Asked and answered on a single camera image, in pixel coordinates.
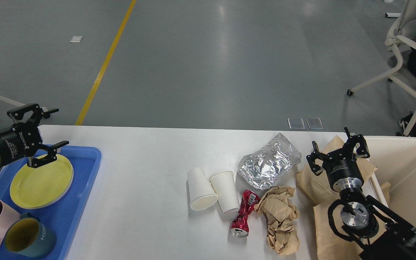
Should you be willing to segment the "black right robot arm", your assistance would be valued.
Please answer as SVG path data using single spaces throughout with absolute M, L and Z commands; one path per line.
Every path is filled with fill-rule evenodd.
M 371 155 L 363 135 L 344 131 L 347 140 L 341 148 L 323 153 L 313 141 L 306 156 L 313 174 L 325 173 L 330 188 L 340 196 L 328 208 L 330 229 L 337 237 L 356 242 L 363 260 L 416 260 L 416 227 L 373 196 L 364 195 L 357 159 Z

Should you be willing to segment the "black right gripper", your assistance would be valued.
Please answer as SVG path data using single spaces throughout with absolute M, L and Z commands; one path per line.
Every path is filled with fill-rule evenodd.
M 330 188 L 341 192 L 346 188 L 362 188 L 364 179 L 357 165 L 359 158 L 370 158 L 365 137 L 361 134 L 351 133 L 344 128 L 347 140 L 340 151 L 340 159 L 333 159 L 329 154 L 320 152 L 317 142 L 312 142 L 313 151 L 306 156 L 307 163 L 315 176 L 320 176 L 325 170 Z M 322 166 L 316 164 L 316 160 L 322 161 Z

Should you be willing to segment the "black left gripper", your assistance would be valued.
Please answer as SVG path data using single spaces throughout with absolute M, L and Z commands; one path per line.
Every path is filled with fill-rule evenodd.
M 63 140 L 51 146 L 42 144 L 38 129 L 42 118 L 48 119 L 56 112 L 59 112 L 58 108 L 47 110 L 39 104 L 27 104 L 9 110 L 7 115 L 15 124 L 0 130 L 0 167 L 25 157 L 30 168 L 39 168 L 56 161 L 58 150 L 69 144 L 69 141 Z M 26 122 L 22 122 L 26 113 L 30 113 L 30 117 Z M 44 150 L 47 154 L 35 158 L 38 150 Z

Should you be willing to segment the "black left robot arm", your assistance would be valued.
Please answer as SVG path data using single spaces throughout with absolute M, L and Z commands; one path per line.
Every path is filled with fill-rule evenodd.
M 63 140 L 51 146 L 43 144 L 39 131 L 42 118 L 50 118 L 59 109 L 43 110 L 37 103 L 9 110 L 13 125 L 0 130 L 0 168 L 27 158 L 30 168 L 39 168 L 57 160 L 58 150 L 69 142 Z

